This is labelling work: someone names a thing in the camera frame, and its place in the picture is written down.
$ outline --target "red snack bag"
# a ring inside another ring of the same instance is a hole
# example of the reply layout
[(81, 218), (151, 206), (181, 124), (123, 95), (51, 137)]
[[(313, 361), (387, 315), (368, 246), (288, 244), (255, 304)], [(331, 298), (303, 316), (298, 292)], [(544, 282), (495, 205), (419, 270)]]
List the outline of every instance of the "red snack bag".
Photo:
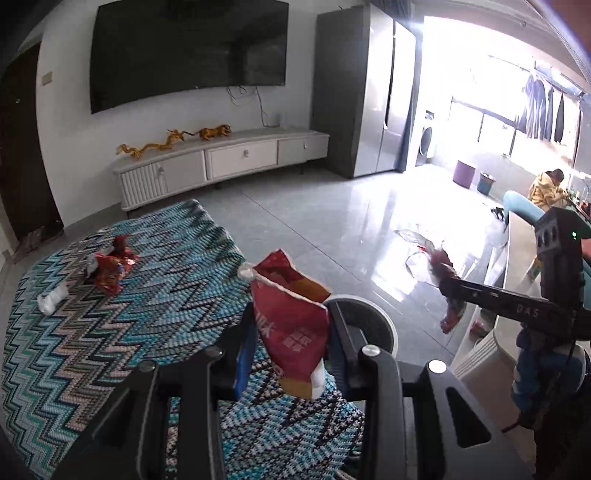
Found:
[(96, 253), (98, 272), (95, 287), (107, 295), (117, 295), (121, 291), (119, 280), (125, 278), (136, 264), (138, 256), (126, 246), (127, 235), (117, 235), (113, 240), (113, 250), (108, 255)]
[(256, 324), (285, 393), (314, 399), (324, 391), (322, 357), (329, 337), (329, 314), (322, 302), (330, 292), (298, 272), (283, 250), (256, 266), (245, 264), (251, 282)]

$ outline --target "red wrapper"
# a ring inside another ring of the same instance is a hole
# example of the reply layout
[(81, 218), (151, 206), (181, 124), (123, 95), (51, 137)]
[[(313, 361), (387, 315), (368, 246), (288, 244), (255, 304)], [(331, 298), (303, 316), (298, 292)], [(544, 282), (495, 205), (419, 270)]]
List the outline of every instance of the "red wrapper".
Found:
[(301, 398), (319, 397), (329, 337), (329, 315), (322, 302), (330, 292), (298, 272), (282, 250), (249, 274), (256, 323), (283, 390)]
[(136, 264), (138, 256), (126, 246), (127, 235), (117, 235), (113, 240), (113, 251), (109, 255), (96, 253), (98, 271), (95, 277), (95, 287), (107, 295), (117, 295), (121, 292), (119, 280), (125, 278)]
[[(444, 278), (457, 277), (453, 264), (445, 250), (435, 250), (431, 252), (430, 259), (431, 275), (433, 280), (439, 285)], [(466, 302), (450, 299), (446, 297), (447, 312), (444, 319), (440, 322), (441, 331), (446, 335), (460, 323), (464, 312), (466, 311)]]

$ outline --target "hanging clothes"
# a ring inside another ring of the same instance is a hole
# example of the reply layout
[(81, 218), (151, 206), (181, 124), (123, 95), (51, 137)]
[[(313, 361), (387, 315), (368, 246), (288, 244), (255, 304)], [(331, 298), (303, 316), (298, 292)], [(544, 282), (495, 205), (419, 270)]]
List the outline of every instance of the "hanging clothes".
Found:
[(560, 105), (558, 106), (558, 113), (556, 115), (556, 131), (554, 132), (554, 141), (556, 143), (562, 142), (564, 136), (564, 94), (560, 97)]
[(526, 126), (526, 133), (527, 138), (533, 138), (534, 136), (534, 127), (535, 127), (535, 78), (530, 75), (530, 78), (527, 80), (528, 88), (528, 102), (527, 102), (527, 126)]
[(536, 80), (534, 85), (534, 114), (532, 120), (533, 129), (532, 132), (528, 131), (528, 137), (544, 138), (546, 128), (546, 89), (544, 82), (541, 80)]
[(544, 140), (552, 140), (552, 127), (554, 121), (554, 88), (550, 87), (548, 92), (548, 114), (546, 115), (546, 129), (544, 132)]
[(527, 121), (528, 118), (530, 117), (530, 107), (531, 107), (531, 99), (532, 99), (532, 93), (534, 91), (534, 77), (533, 75), (530, 75), (530, 77), (527, 79), (527, 83), (525, 84), (525, 87), (523, 88), (523, 93), (524, 93), (524, 106), (523, 106), (523, 114), (521, 115), (519, 122), (517, 123), (517, 130), (519, 130), (520, 132), (523, 133), (527, 133)]

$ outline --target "wooden door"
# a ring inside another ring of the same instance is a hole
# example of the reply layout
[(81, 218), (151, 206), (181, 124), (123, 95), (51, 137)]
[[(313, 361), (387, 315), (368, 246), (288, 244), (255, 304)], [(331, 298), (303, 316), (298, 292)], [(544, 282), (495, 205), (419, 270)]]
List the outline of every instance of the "wooden door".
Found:
[(19, 240), (43, 226), (62, 225), (37, 133), (39, 47), (14, 60), (0, 82), (0, 195)]

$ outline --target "screw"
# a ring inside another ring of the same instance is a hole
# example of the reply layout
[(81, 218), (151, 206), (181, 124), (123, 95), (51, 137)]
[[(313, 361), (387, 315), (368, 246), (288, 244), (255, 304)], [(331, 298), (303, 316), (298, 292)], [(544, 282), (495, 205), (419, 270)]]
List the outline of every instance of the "screw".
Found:
[(365, 345), (361, 351), (365, 356), (378, 356), (379, 355), (379, 347), (375, 345)]
[(139, 365), (139, 371), (143, 374), (149, 374), (150, 372), (154, 371), (156, 368), (156, 364), (152, 360), (144, 360)]
[(447, 370), (447, 365), (441, 360), (431, 360), (429, 362), (429, 370), (434, 374), (442, 374)]
[(217, 345), (210, 345), (205, 349), (205, 354), (212, 358), (216, 358), (217, 356), (220, 356), (222, 353), (222, 349), (220, 349), (220, 347), (218, 347)]

